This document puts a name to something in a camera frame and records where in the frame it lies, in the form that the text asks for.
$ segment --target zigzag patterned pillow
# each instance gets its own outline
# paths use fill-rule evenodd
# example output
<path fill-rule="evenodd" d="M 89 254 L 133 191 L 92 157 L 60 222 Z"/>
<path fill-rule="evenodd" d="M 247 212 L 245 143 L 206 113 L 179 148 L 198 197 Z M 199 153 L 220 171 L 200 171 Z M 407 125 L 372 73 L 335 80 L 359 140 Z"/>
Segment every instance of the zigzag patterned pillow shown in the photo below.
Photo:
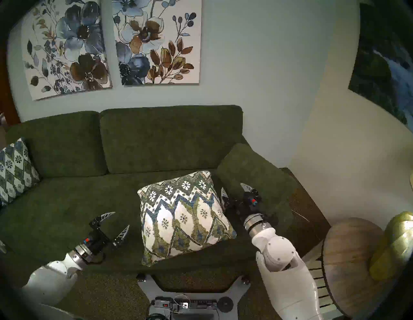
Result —
<path fill-rule="evenodd" d="M 23 192 L 40 182 L 32 166 L 22 138 L 0 151 L 0 199 L 2 205 L 11 203 Z"/>
<path fill-rule="evenodd" d="M 209 171 L 147 185 L 138 194 L 143 265 L 237 236 L 223 214 Z"/>

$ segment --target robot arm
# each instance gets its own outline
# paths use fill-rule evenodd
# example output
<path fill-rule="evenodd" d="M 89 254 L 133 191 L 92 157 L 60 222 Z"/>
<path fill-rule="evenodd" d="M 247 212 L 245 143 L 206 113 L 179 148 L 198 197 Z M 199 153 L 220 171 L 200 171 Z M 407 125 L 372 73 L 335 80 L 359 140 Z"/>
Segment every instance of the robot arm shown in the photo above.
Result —
<path fill-rule="evenodd" d="M 93 230 L 87 238 L 66 254 L 63 261 L 50 262 L 34 271 L 27 284 L 21 289 L 23 296 L 34 303 L 56 305 L 72 289 L 77 280 L 78 270 L 83 270 L 88 264 L 93 263 L 93 258 L 108 244 L 112 243 L 115 248 L 121 246 L 129 226 L 113 241 L 100 230 L 100 223 L 112 214 L 114 212 L 105 213 L 91 221 L 89 225 Z"/>
<path fill-rule="evenodd" d="M 225 209 L 237 209 L 252 244 L 259 249 L 256 262 L 273 308 L 283 320 L 322 320 L 317 286 L 306 264 L 292 243 L 276 235 L 259 212 L 258 192 L 243 183 L 241 186 L 245 191 L 242 201 L 230 200 L 223 189 L 221 201 Z"/>

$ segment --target black wheel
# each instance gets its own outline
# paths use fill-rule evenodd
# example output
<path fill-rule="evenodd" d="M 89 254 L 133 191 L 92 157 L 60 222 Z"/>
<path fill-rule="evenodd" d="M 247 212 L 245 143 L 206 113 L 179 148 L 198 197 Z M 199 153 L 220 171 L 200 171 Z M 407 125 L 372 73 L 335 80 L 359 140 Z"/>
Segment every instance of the black wheel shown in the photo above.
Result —
<path fill-rule="evenodd" d="M 243 284 L 250 284 L 249 276 L 245 275 L 241 278 Z"/>
<path fill-rule="evenodd" d="M 136 279 L 138 282 L 145 282 L 146 281 L 146 275 L 144 273 L 140 273 L 136 276 Z"/>
<path fill-rule="evenodd" d="M 220 310 L 221 312 L 227 313 L 233 309 L 234 303 L 230 297 L 223 296 L 221 299 L 218 300 L 217 307 L 218 310 Z"/>

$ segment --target sofa cushion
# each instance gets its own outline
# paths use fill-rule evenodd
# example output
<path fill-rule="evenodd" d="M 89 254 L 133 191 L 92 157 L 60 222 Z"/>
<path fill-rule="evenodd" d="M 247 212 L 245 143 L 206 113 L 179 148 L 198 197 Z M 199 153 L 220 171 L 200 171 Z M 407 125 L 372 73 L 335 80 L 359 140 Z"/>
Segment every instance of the sofa cushion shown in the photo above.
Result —
<path fill-rule="evenodd" d="M 0 151 L 0 200 L 12 203 L 23 192 L 40 182 L 25 143 L 18 139 Z"/>
<path fill-rule="evenodd" d="M 240 183 L 255 188 L 262 197 L 261 209 L 278 235 L 287 237 L 293 222 L 289 198 L 298 188 L 293 177 L 284 173 L 250 146 L 236 144 L 216 170 L 226 192 L 242 199 L 244 190 Z"/>
<path fill-rule="evenodd" d="M 216 168 L 243 141 L 238 106 L 109 109 L 100 130 L 111 173 Z"/>
<path fill-rule="evenodd" d="M 87 177 L 107 172 L 99 114 L 81 111 L 12 126 L 8 143 L 25 138 L 34 166 L 44 178 Z"/>
<path fill-rule="evenodd" d="M 130 224 L 125 244 L 118 250 L 107 248 L 101 265 L 86 271 L 136 272 L 142 266 L 143 243 L 140 224 L 140 199 L 137 191 L 152 182 L 173 179 L 189 171 L 132 173 L 96 177 L 44 179 L 0 211 L 0 239 L 16 254 L 43 263 L 64 259 L 91 231 L 89 222 L 110 211 L 116 214 L 105 220 L 102 230 L 115 237 Z M 221 182 L 213 175 L 220 190 Z M 236 217 L 228 216 L 238 237 L 190 254 L 160 261 L 153 268 L 190 268 L 199 265 L 231 263 L 254 258 L 255 247 L 243 232 Z"/>
<path fill-rule="evenodd" d="M 197 171 L 138 190 L 142 264 L 202 250 L 237 233 L 223 214 L 211 173 Z"/>

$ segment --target wall art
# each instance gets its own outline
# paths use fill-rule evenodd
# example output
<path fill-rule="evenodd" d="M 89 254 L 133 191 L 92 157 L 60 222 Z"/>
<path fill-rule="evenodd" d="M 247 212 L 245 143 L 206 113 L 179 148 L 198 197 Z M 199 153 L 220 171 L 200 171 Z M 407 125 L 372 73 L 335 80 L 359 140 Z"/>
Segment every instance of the wall art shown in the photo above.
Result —
<path fill-rule="evenodd" d="M 405 16 L 383 16 L 378 8 L 360 4 L 360 38 L 349 89 L 382 107 L 413 132 L 413 46 L 411 28 L 400 29 L 400 21 L 411 22 L 408 5 Z"/>
<path fill-rule="evenodd" d="M 98 0 L 40 1 L 23 19 L 21 50 L 33 100 L 112 86 Z"/>
<path fill-rule="evenodd" d="M 199 83 L 202 0 L 112 0 L 122 85 Z"/>

